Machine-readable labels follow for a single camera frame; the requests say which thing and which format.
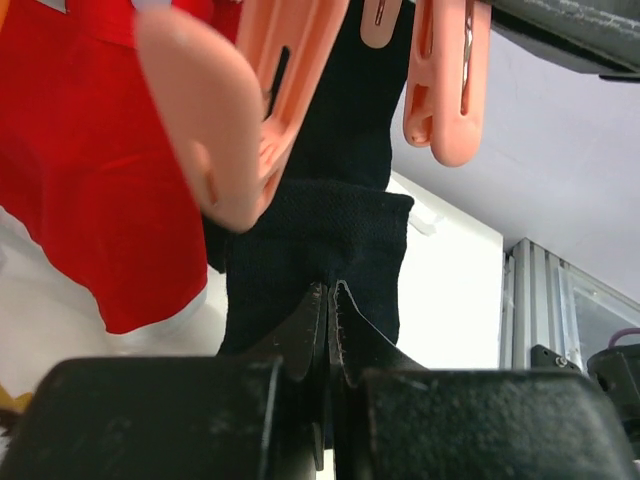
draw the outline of black fabric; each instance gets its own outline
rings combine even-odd
[[[311,283],[338,279],[348,282],[362,313],[397,341],[397,282],[413,200],[384,189],[413,5],[405,2],[382,49],[360,39],[362,7],[363,0],[350,2],[273,204],[243,235],[205,225],[209,260],[222,270],[224,258],[227,271],[221,353],[260,340],[293,312]]]
[[[256,227],[231,242],[220,353],[254,345],[295,310],[311,283],[338,279],[396,342],[398,273],[412,205],[410,197],[335,181],[285,180]]]

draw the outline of pink clothespin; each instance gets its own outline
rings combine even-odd
[[[2,30],[2,24],[4,23],[4,17],[7,16],[9,10],[10,0],[0,0],[0,30]]]
[[[401,1],[365,0],[365,43],[379,48],[389,42]],[[467,163],[480,146],[490,29],[489,5],[416,1],[404,135],[413,146],[431,146],[443,165]]]
[[[142,69],[194,196],[218,223],[246,231],[273,200],[347,5],[245,0],[237,49],[177,9],[140,13]],[[286,70],[264,119],[284,48]]]

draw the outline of red garment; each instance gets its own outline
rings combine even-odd
[[[242,0],[214,0],[216,14],[211,25],[233,43],[236,42]]]
[[[211,20],[211,0],[173,3]],[[205,287],[200,214],[131,45],[130,0],[66,6],[14,0],[0,32],[0,206],[92,292],[107,331],[127,333]]]

